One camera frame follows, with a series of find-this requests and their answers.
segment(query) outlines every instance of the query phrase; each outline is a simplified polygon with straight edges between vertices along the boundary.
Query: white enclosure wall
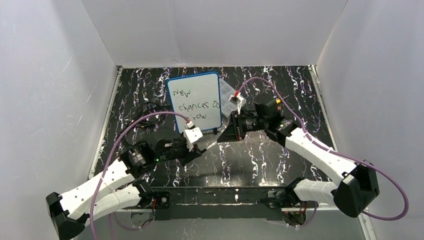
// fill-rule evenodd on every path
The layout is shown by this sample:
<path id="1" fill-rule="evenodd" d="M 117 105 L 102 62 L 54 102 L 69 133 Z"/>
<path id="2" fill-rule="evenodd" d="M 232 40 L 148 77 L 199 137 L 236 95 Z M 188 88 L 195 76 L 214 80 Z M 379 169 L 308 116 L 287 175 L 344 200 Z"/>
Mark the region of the white enclosure wall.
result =
<path id="1" fill-rule="evenodd" d="M 124 67 L 316 64 L 347 0 L 82 0 Z"/>
<path id="2" fill-rule="evenodd" d="M 57 240 L 45 197 L 87 180 L 116 67 L 79 0 L 3 0 L 0 69 L 0 239 Z"/>
<path id="3" fill-rule="evenodd" d="M 404 187 L 405 218 L 373 220 L 378 239 L 423 239 L 424 2 L 350 0 L 317 63 L 341 152 L 367 159 Z M 370 211 L 395 216 L 401 195 L 379 177 Z"/>

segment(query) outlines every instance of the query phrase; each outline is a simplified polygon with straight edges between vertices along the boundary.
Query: blue whiteboard frame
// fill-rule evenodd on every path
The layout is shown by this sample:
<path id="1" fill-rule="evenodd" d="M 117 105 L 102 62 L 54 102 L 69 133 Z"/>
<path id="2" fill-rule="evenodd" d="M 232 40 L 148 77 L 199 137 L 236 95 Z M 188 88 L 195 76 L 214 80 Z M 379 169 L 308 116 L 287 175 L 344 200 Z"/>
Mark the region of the blue whiteboard frame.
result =
<path id="1" fill-rule="evenodd" d="M 174 111 L 174 104 L 172 102 L 172 98 L 171 98 L 171 92 L 170 92 L 170 88 L 168 87 L 168 83 L 170 81 L 174 81 L 174 80 L 178 80 L 178 79 L 186 79 L 186 78 L 192 78 L 194 76 L 201 76 L 201 75 L 208 75 L 208 74 L 216 74 L 218 76 L 218 94 L 219 94 L 219 116 L 220 116 L 220 121 L 221 121 L 221 125 L 217 126 L 216 128 L 219 129 L 220 127 L 223 126 L 223 112 L 222 112 L 222 106 L 221 106 L 221 89 L 220 89 L 220 75 L 216 72 L 216 71 L 210 71 L 210 72 L 204 72 L 204 73 L 198 73 L 198 74 L 193 74 L 193 75 L 187 75 L 187 76 L 179 76 L 179 77 L 174 77 L 174 78 L 170 78 L 166 81 L 166 90 L 168 91 L 168 96 L 169 96 L 169 100 L 171 101 L 171 107 L 172 107 L 172 111 Z M 174 116 L 175 118 L 175 124 L 176 124 L 176 130 L 178 131 L 178 133 L 180 134 L 180 130 L 178 129 L 178 123 L 177 123 L 177 116 Z M 208 130 L 213 130 L 214 128 L 209 128 L 209 129 L 203 129 L 202 131 L 208 131 Z"/>

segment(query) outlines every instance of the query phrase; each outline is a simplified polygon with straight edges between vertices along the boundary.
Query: black wire bundle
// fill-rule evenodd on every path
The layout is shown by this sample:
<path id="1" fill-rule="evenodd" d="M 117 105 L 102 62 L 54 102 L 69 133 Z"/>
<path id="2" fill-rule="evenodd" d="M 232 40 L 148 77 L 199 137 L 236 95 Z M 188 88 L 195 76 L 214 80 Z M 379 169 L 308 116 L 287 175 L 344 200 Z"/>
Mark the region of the black wire bundle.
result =
<path id="1" fill-rule="evenodd" d="M 291 213 L 285 213 L 285 212 L 283 212 L 282 213 L 282 215 L 284 216 L 284 217 L 286 217 L 288 220 L 290 220 L 290 221 L 293 221 L 293 222 L 295 222 L 295 223 L 297 223 L 297 224 L 299 224 L 299 225 L 302 225 L 303 223 L 300 223 L 296 218 L 295 218 L 295 216 L 293 215 L 293 214 L 291 214 Z"/>
<path id="2" fill-rule="evenodd" d="M 161 112 L 161 111 L 166 111 L 171 109 L 172 107 L 170 105 L 165 105 L 162 106 L 156 102 L 145 102 L 142 105 L 140 105 L 137 110 L 135 111 L 135 117 L 133 117 L 128 124 L 119 132 L 119 134 L 116 136 L 116 138 L 118 139 L 119 136 L 137 119 L 141 118 L 144 115 L 147 114 L 151 114 L 154 112 Z M 159 115 L 159 117 L 150 117 L 149 120 L 143 120 L 141 122 L 139 122 L 135 128 L 139 128 L 142 129 L 144 131 L 145 134 L 147 134 L 147 132 L 149 130 L 152 130 L 156 124 L 159 124 L 160 122 L 162 122 L 165 118 L 165 115 Z M 127 134 L 122 138 L 122 144 L 124 145 L 124 147 L 126 147 L 127 149 L 130 149 L 133 145 L 130 144 L 127 140 Z"/>
<path id="3" fill-rule="evenodd" d="M 142 227 L 147 223 L 147 222 L 151 222 L 151 221 L 153 221 L 153 218 L 152 219 L 147 219 L 144 223 L 143 223 L 143 225 L 141 225 Z"/>

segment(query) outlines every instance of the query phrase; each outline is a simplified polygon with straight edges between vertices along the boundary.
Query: metal frame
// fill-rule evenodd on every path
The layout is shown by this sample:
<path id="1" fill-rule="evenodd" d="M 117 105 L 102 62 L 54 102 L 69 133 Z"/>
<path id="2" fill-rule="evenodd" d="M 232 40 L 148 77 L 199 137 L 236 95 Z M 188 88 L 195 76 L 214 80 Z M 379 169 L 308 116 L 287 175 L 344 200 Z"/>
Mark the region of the metal frame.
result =
<path id="1" fill-rule="evenodd" d="M 97 143 L 94 159 L 90 167 L 90 172 L 88 173 L 88 179 L 91 179 L 92 177 L 94 177 L 94 173 L 96 171 L 96 164 L 100 156 L 100 148 L 103 145 L 103 138 L 105 137 L 106 130 L 108 128 L 109 117 L 111 116 L 112 106 L 114 105 L 114 100 L 115 100 L 115 96 L 117 95 L 118 85 L 121 80 L 123 67 L 122 66 L 116 66 L 116 67 L 117 67 L 117 74 L 115 78 L 115 83 L 113 84 L 113 89 L 110 95 L 109 104 L 107 105 L 106 115 L 104 116 L 104 121 L 103 121 L 103 127 L 101 128 L 100 139 L 98 140 L 98 143 Z"/>
<path id="2" fill-rule="evenodd" d="M 281 212 L 299 212 L 301 205 L 281 208 L 279 203 L 261 203 L 260 199 L 270 196 L 270 192 L 286 189 L 277 187 L 152 187 L 158 203 L 156 221 L 173 219 L 267 219 L 281 221 Z M 320 204 L 320 210 L 338 210 L 327 204 Z M 149 208 L 139 206 L 121 212 L 149 213 Z"/>
<path id="3" fill-rule="evenodd" d="M 321 93 L 321 86 L 320 86 L 320 81 L 319 81 L 319 78 L 318 78 L 316 67 L 317 67 L 316 65 L 309 65 L 308 66 L 310 75 L 312 77 L 312 83 L 313 83 L 313 86 L 315 87 L 317 97 L 318 97 L 318 101 L 320 103 L 320 106 L 321 106 L 321 109 L 322 109 L 322 112 L 323 112 L 323 116 L 324 116 L 324 119 L 325 119 L 325 123 L 327 125 L 328 132 L 329 132 L 330 137 L 331 137 L 331 141 L 333 143 L 334 149 L 337 151 L 338 149 L 337 149 L 336 141 L 333 137 L 333 133 L 332 133 L 330 123 L 329 123 L 329 120 L 328 120 L 328 116 L 327 116 L 327 111 L 326 111 L 326 108 L 325 108 L 325 105 L 324 105 L 323 95 Z M 104 119 L 104 122 L 103 122 L 103 127 L 102 127 L 102 130 L 101 130 L 100 139 L 98 141 L 96 153 L 94 155 L 94 159 L 93 159 L 93 162 L 92 162 L 92 165 L 91 165 L 91 168 L 90 168 L 88 179 L 91 179 L 94 176 L 95 167 L 96 167 L 97 161 L 99 159 L 100 149 L 101 149 L 102 144 L 103 144 L 103 138 L 106 134 L 108 120 L 109 120 L 109 117 L 110 117 L 110 114 L 111 114 L 111 109 L 112 109 L 112 106 L 113 106 L 113 103 L 114 103 L 114 100 L 115 100 L 118 84 L 119 84 L 119 81 L 121 79 L 123 69 L 124 69 L 124 67 L 118 66 L 117 76 L 116 76 L 116 79 L 115 79 L 113 91 L 112 91 L 111 96 L 110 96 L 109 105 L 107 107 L 106 116 L 105 116 L 105 119 Z M 197 189 L 207 189 L 207 188 L 206 187 L 197 187 Z M 228 189 L 228 190 L 233 189 L 233 190 L 235 190 L 235 189 L 241 189 L 241 188 L 240 187 L 239 188 L 222 187 L 222 188 L 217 188 L 217 189 Z M 243 206 L 243 205 L 237 204 L 237 203 L 231 203 L 231 204 L 228 204 L 228 205 Z M 281 210 L 284 211 L 284 212 L 286 212 L 286 211 L 298 211 L 297 208 L 282 208 Z M 327 204 L 320 204 L 319 208 L 317 210 L 318 211 L 338 211 L 338 208 L 334 207 L 334 206 L 328 206 Z M 131 213 L 146 213 L 146 212 L 150 212 L 150 211 L 151 211 L 150 209 L 137 209 L 137 208 L 120 209 L 119 210 L 119 212 L 131 212 Z M 376 240 L 377 238 L 376 238 L 376 235 L 374 233 L 373 226 L 371 225 L 370 218 L 365 214 L 360 214 L 358 216 L 358 219 L 359 219 L 360 224 L 362 226 L 362 231 L 364 233 L 365 239 L 366 240 Z"/>
<path id="4" fill-rule="evenodd" d="M 313 86 L 315 87 L 315 90 L 316 90 L 316 93 L 317 93 L 317 96 L 318 96 L 319 104 L 321 105 L 322 113 L 324 115 L 325 123 L 327 124 L 328 132 L 330 133 L 330 136 L 331 136 L 331 141 L 332 141 L 332 144 L 334 146 L 334 150 L 338 151 L 336 141 L 333 137 L 333 133 L 332 133 L 332 130 L 331 130 L 331 127 L 330 127 L 329 119 L 328 119 L 328 116 L 327 116 L 327 110 L 326 110 L 326 107 L 324 105 L 323 94 L 321 93 L 320 80 L 319 80 L 318 74 L 317 74 L 317 66 L 316 65 L 309 65 L 308 68 L 309 68 L 310 75 L 312 76 L 312 83 L 313 83 Z M 370 217 L 361 213 L 358 216 L 358 219 L 360 221 L 360 225 L 362 227 L 362 231 L 363 231 L 363 234 L 365 236 L 365 239 L 366 240 L 377 240 L 376 234 L 374 233 L 373 225 L 371 224 L 371 221 L 370 221 Z"/>

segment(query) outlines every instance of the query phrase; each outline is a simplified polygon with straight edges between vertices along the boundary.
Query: clear plastic box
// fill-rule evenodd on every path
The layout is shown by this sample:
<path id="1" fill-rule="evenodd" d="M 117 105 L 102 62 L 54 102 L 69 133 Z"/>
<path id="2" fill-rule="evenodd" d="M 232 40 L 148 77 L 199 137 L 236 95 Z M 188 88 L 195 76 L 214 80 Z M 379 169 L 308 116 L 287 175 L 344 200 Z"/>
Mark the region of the clear plastic box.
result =
<path id="1" fill-rule="evenodd" d="M 237 110 L 237 106 L 230 101 L 231 95 L 236 94 L 236 90 L 230 86 L 224 79 L 219 79 L 219 92 L 221 94 L 221 112 L 225 117 L 229 117 L 230 114 Z M 242 106 L 246 104 L 246 100 L 242 101 Z"/>

